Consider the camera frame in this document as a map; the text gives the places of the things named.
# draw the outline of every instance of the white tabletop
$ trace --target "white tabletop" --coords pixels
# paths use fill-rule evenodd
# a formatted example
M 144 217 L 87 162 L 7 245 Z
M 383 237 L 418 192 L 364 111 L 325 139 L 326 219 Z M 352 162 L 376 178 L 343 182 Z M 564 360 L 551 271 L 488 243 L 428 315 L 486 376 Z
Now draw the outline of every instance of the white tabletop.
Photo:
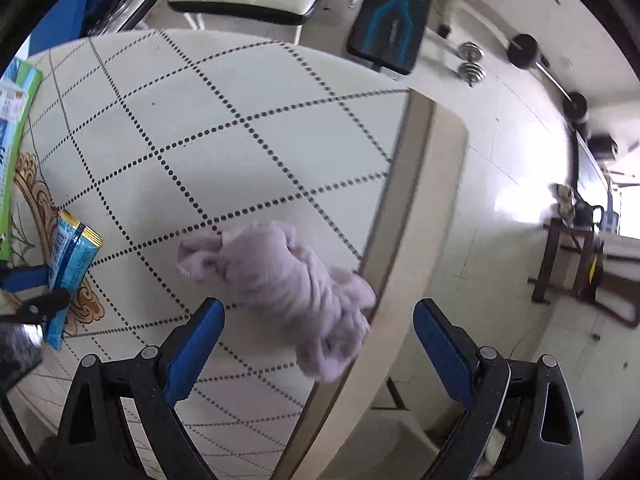
M 220 344 L 176 411 L 220 478 L 268 477 L 312 382 L 284 339 L 221 283 L 195 285 L 178 274 L 179 238 L 281 220 L 327 264 L 356 269 L 405 88 L 321 52 L 220 32 L 119 33 L 30 61 L 45 79 L 16 176 L 18 259 L 47 257 L 50 204 L 91 226 L 104 245 L 62 350 L 47 348 L 39 375 L 20 389 L 56 426 L 79 358 L 133 357 L 160 344 L 205 297 L 218 297 L 226 305 Z M 135 406 L 125 405 L 140 456 L 159 478 Z

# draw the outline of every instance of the food wrapper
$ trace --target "food wrapper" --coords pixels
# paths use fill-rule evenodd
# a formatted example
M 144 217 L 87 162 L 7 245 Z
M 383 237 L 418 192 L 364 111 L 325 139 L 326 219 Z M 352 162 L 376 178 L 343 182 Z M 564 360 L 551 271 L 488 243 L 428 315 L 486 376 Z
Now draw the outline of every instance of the food wrapper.
M 101 245 L 102 238 L 94 230 L 66 210 L 60 211 L 49 264 L 49 288 L 66 288 L 74 297 Z M 68 308 L 60 310 L 47 321 L 46 341 L 56 350 L 62 346 L 67 311 Z

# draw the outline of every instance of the weight plate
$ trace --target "weight plate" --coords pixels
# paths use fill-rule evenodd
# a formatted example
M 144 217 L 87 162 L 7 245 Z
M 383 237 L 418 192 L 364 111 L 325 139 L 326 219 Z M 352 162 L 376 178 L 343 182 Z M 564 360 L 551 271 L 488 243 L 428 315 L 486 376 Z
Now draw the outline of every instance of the weight plate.
M 569 99 L 562 101 L 562 111 L 569 122 L 581 124 L 589 118 L 587 99 L 580 92 L 569 92 Z
M 509 42 L 507 58 L 521 70 L 533 68 L 540 60 L 538 42 L 529 34 L 519 34 Z

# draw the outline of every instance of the purple fleece cloth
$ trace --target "purple fleece cloth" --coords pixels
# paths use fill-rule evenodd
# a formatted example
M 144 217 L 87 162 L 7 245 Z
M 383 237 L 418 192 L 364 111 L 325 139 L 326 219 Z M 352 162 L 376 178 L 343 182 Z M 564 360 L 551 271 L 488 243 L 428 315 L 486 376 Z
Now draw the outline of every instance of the purple fleece cloth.
M 222 235 L 196 232 L 180 244 L 177 266 L 197 282 L 222 277 L 240 303 L 287 330 L 307 377 L 335 381 L 369 332 L 362 311 L 374 306 L 376 296 L 357 274 L 327 268 L 295 242 L 295 233 L 279 222 Z

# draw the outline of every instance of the decorative floral pattern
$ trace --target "decorative floral pattern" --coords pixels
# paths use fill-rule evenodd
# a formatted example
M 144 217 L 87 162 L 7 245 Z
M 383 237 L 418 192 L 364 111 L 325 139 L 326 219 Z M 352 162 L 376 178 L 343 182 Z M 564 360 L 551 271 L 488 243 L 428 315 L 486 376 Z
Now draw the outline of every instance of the decorative floral pattern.
M 48 262 L 56 235 L 58 211 L 53 206 L 49 187 L 43 181 L 37 179 L 38 163 L 33 153 L 21 153 L 15 165 L 14 183 L 20 189 L 22 196 L 29 205 L 33 223 L 39 240 L 28 240 L 24 229 L 20 210 L 14 207 L 12 215 L 12 253 L 14 264 L 27 265 L 26 255 L 29 250 L 38 245 L 42 250 L 42 261 Z M 2 292 L 13 304 L 20 304 L 20 300 L 13 294 Z M 86 277 L 69 305 L 66 315 L 65 332 L 75 335 L 78 332 L 78 323 L 88 324 L 97 321 L 104 316 L 104 307 L 92 291 Z

